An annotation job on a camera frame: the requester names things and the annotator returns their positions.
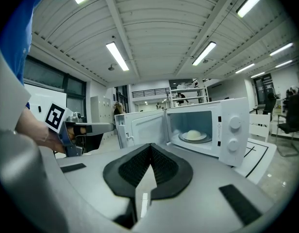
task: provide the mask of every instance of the floor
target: floor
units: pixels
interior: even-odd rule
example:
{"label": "floor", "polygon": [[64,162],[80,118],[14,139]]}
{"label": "floor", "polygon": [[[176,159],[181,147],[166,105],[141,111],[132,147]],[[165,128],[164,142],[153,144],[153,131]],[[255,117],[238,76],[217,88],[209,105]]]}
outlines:
{"label": "floor", "polygon": [[[257,140],[263,140],[258,136],[251,136]],[[269,136],[269,143],[275,143],[275,137]],[[290,141],[285,138],[278,138],[277,146],[284,153],[293,151],[289,147]],[[295,145],[299,149],[299,141],[295,141]],[[119,149],[117,136],[110,137],[104,141],[98,150],[90,152],[90,154],[99,154]],[[291,189],[294,189],[299,179],[299,156],[281,157],[278,152],[275,153],[271,164],[268,167],[264,177],[259,181],[258,186],[264,190],[274,202],[284,198]],[[149,167],[142,181],[136,189],[136,209],[138,219],[143,217],[146,209],[149,207],[150,192],[156,187],[154,173]]]}

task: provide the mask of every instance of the microwave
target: microwave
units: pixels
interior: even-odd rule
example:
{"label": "microwave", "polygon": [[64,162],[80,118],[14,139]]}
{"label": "microwave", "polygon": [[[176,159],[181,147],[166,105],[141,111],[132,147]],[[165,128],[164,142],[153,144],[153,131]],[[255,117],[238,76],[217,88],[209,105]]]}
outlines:
{"label": "microwave", "polygon": [[[247,98],[115,116],[120,148],[174,144],[240,166],[249,136]],[[190,131],[195,131],[191,138]]]}

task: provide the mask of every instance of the white table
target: white table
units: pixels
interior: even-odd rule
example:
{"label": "white table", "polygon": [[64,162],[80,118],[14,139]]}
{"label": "white table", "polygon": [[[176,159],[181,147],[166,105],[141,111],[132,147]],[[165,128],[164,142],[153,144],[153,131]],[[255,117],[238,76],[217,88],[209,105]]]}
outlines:
{"label": "white table", "polygon": [[269,167],[276,149],[277,146],[274,144],[249,138],[242,165],[233,167],[233,169],[254,184],[257,184]]}

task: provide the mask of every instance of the blue shirt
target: blue shirt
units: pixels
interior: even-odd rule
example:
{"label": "blue shirt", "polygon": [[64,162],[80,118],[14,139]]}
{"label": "blue shirt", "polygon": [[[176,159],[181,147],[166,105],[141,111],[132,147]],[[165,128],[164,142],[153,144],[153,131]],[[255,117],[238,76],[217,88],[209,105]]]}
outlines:
{"label": "blue shirt", "polygon": [[32,16],[41,0],[23,0],[0,34],[0,50],[10,69],[23,84],[24,62],[32,41]]}

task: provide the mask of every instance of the microwave knob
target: microwave knob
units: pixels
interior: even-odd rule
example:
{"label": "microwave knob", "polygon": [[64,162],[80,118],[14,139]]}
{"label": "microwave knob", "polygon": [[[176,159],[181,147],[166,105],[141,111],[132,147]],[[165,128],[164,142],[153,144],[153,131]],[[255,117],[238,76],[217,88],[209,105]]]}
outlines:
{"label": "microwave knob", "polygon": [[238,116],[233,116],[229,122],[229,125],[232,129],[237,130],[241,126],[241,120]]}
{"label": "microwave knob", "polygon": [[235,138],[232,138],[230,139],[228,145],[227,145],[228,149],[231,151],[231,152],[235,152],[236,150],[239,149],[239,142],[237,139]]}

